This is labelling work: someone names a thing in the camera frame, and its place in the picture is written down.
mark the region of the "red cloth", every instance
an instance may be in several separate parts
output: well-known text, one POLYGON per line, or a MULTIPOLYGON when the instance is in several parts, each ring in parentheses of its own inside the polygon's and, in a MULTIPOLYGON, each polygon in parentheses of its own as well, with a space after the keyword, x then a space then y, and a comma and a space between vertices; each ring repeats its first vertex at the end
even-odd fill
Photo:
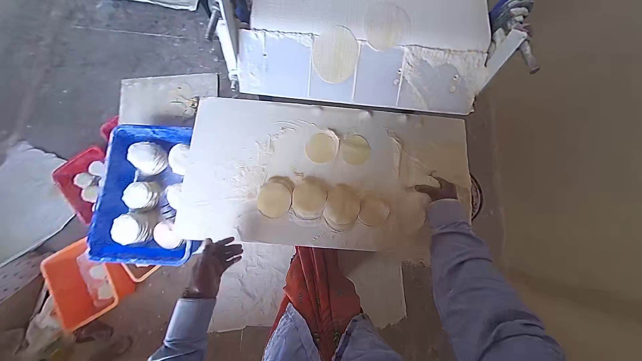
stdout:
POLYGON ((308 323, 321 360, 332 359, 348 323, 361 313, 354 284, 339 269, 337 250, 297 247, 285 283, 270 336, 291 303, 308 323))

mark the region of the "shirt sleeve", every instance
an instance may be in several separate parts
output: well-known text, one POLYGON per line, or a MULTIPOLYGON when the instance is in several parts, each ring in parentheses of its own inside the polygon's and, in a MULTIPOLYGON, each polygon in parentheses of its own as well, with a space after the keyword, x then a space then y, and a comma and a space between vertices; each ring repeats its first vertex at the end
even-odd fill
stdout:
POLYGON ((163 345, 149 361, 202 361, 207 349, 207 327, 215 304, 216 299, 178 299, 163 345))
POLYGON ((433 296, 458 360, 565 360, 544 324, 492 265, 456 200, 428 209, 433 296))

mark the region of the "hand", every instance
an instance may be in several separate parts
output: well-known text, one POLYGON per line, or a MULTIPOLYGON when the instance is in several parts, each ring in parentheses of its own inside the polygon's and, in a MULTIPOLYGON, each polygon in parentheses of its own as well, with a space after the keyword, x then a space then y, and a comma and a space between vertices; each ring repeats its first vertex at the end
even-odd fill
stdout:
POLYGON ((440 199, 457 199, 457 188, 449 181, 435 177, 439 181, 441 188, 419 185, 415 186, 415 191, 425 193, 430 196, 433 201, 440 199))
POLYGON ((205 250, 194 267, 190 286, 185 289, 183 298, 216 298, 221 285, 221 276, 231 265, 241 260, 241 245, 230 245, 234 237, 212 243, 205 240, 205 250))

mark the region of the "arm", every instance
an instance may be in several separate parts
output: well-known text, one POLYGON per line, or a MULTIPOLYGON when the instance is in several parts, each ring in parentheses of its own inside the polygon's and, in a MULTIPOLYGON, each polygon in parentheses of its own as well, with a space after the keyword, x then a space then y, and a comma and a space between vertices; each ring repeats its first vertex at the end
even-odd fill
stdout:
POLYGON ((241 245, 229 245, 233 238, 212 243, 194 268, 190 287, 178 299, 169 320, 163 345, 149 361, 202 361, 207 348, 207 327, 216 304, 223 272, 241 259, 241 245))
POLYGON ((544 324, 492 266, 490 250, 473 233, 455 187, 440 182, 440 193, 429 193, 436 201, 428 209, 433 296, 457 359, 565 360, 544 324))

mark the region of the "right hand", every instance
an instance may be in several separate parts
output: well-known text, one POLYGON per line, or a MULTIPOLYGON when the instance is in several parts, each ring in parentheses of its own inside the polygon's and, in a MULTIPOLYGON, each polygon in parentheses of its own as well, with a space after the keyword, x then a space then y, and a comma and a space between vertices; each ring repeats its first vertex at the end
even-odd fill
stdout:
POLYGON ((415 186, 415 191, 429 195, 433 202, 440 199, 457 199, 457 188, 454 184, 443 178, 435 177, 435 179, 439 181, 440 188, 421 184, 415 186))

